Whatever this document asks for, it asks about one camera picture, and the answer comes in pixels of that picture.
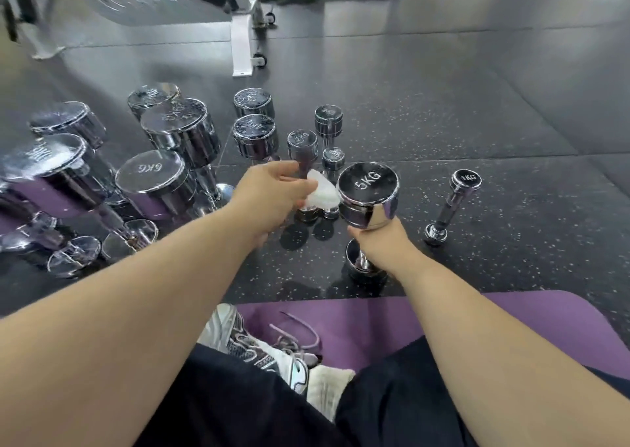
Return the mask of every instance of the hand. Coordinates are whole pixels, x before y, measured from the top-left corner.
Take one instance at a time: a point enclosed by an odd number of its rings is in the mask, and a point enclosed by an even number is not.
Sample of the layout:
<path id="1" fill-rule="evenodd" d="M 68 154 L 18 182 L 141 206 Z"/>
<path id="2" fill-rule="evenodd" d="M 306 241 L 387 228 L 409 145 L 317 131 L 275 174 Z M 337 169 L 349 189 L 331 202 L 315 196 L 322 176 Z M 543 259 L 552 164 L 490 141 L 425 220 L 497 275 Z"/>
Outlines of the hand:
<path id="1" fill-rule="evenodd" d="M 304 206 L 317 188 L 316 180 L 290 178 L 296 161 L 272 161 L 252 166 L 234 189 L 228 206 L 240 212 L 240 219 L 260 238 L 278 228 L 289 212 Z"/>
<path id="2" fill-rule="evenodd" d="M 365 231 L 349 226 L 348 232 L 358 241 L 368 260 L 394 275 L 420 253 L 407 237 L 398 216 L 379 229 Z"/>

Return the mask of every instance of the forearm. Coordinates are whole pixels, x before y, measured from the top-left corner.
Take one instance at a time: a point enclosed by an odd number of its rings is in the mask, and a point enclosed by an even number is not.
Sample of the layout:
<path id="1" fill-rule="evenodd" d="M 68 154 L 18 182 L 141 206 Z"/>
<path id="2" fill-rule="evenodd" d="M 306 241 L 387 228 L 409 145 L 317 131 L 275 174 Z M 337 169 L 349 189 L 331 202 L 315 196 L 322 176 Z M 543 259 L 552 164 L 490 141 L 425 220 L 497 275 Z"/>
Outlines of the forearm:
<path id="1" fill-rule="evenodd" d="M 0 322 L 0 444 L 131 445 L 253 247 L 230 207 Z"/>
<path id="2" fill-rule="evenodd" d="M 627 444 L 630 402 L 588 370 L 420 252 L 395 275 L 481 447 Z"/>

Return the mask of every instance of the black pants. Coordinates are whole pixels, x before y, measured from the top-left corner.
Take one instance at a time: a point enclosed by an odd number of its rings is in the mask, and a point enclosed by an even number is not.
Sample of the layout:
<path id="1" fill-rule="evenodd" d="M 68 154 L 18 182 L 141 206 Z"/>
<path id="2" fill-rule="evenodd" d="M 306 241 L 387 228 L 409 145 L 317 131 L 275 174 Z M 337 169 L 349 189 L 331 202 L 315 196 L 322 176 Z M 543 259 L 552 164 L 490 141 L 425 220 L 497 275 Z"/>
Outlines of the black pants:
<path id="1" fill-rule="evenodd" d="M 630 381 L 592 370 L 630 398 Z M 277 374 L 197 345 L 137 447 L 476 446 L 425 338 L 361 371 L 336 426 Z"/>

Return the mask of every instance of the white tissue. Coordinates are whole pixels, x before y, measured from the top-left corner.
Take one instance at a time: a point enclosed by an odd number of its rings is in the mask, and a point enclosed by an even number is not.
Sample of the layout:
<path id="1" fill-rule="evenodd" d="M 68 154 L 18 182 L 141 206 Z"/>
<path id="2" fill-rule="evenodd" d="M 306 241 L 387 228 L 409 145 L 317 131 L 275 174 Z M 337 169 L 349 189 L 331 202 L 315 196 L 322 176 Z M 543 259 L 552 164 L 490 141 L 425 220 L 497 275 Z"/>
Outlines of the white tissue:
<path id="1" fill-rule="evenodd" d="M 317 189 L 306 199 L 307 206 L 316 206 L 322 210 L 330 210 L 339 206 L 342 199 L 337 193 L 337 187 L 328 181 L 324 175 L 317 170 L 311 170 L 306 178 L 317 180 L 319 183 Z"/>

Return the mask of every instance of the purple yoga mat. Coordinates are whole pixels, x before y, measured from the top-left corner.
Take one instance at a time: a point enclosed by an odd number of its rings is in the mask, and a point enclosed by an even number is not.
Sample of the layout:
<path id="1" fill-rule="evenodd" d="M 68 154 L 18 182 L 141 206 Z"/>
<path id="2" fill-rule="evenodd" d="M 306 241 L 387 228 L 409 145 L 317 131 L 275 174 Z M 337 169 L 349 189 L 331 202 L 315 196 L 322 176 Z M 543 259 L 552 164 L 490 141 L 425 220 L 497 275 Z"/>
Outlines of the purple yoga mat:
<path id="1" fill-rule="evenodd" d="M 630 379 L 630 351 L 602 313 L 565 291 L 494 292 L 486 297 L 580 364 Z M 424 333 L 407 298 L 286 301 L 240 305 L 247 329 L 269 343 L 273 323 L 303 344 L 314 339 L 298 316 L 321 337 L 324 363 L 358 371 L 405 347 Z"/>

